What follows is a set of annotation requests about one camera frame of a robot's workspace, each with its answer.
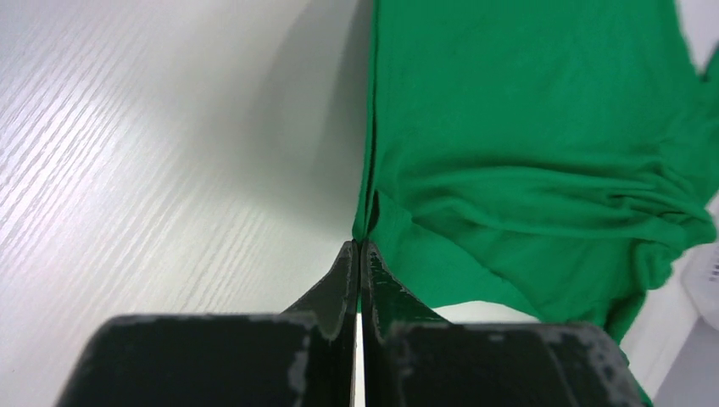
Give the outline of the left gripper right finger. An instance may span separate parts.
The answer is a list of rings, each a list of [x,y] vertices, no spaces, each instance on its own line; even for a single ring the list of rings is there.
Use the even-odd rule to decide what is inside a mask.
[[[596,326],[452,323],[388,269],[360,258],[369,406],[640,406],[616,343]]]

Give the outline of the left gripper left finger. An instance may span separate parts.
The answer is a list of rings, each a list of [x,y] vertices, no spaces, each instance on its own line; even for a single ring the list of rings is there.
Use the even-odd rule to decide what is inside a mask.
[[[83,349],[61,406],[350,406],[359,248],[278,314],[119,315]]]

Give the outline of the green t-shirt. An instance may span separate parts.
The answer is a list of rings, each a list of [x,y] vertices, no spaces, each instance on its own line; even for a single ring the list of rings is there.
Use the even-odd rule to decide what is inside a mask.
[[[718,60],[675,1],[377,1],[353,224],[433,309],[620,342],[716,239]]]

